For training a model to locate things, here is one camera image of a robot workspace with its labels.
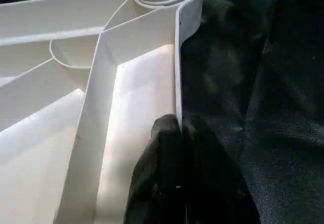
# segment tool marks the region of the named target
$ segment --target plastic mold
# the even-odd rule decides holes
[[[121,223],[154,120],[181,115],[203,0],[0,5],[0,223]]]

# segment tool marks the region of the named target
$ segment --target black glove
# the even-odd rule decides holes
[[[199,118],[157,119],[132,177],[125,224],[260,223],[239,168]]]

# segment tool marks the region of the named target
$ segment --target white plastic base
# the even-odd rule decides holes
[[[0,6],[0,223],[123,221],[154,120],[182,117],[179,49],[201,5]]]

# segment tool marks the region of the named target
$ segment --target dark textile surface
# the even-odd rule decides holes
[[[324,223],[323,38],[324,0],[205,0],[181,48],[184,116],[214,130],[262,223]]]

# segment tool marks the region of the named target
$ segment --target black fabric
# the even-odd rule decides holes
[[[137,162],[125,224],[259,224],[239,167],[198,117],[175,115],[154,122]]]
[[[214,130],[262,223],[324,223],[323,24],[324,0],[205,0],[181,48],[184,116]]]

